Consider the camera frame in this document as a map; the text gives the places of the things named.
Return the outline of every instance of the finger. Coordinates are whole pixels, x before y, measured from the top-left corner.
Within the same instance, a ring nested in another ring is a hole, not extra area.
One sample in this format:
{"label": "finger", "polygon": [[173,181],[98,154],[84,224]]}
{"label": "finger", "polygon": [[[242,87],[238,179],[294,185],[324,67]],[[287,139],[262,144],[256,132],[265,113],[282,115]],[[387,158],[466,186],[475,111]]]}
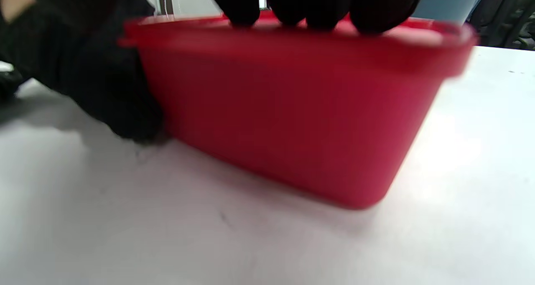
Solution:
{"label": "finger", "polygon": [[258,0],[214,0],[233,25],[252,26],[260,16]]}
{"label": "finger", "polygon": [[379,34],[403,23],[420,0],[351,0],[350,17],[361,33]]}
{"label": "finger", "polygon": [[267,0],[267,2],[284,25],[295,26],[305,18],[303,0]]}
{"label": "finger", "polygon": [[310,28],[332,30],[349,12],[351,0],[306,0],[306,24]]}

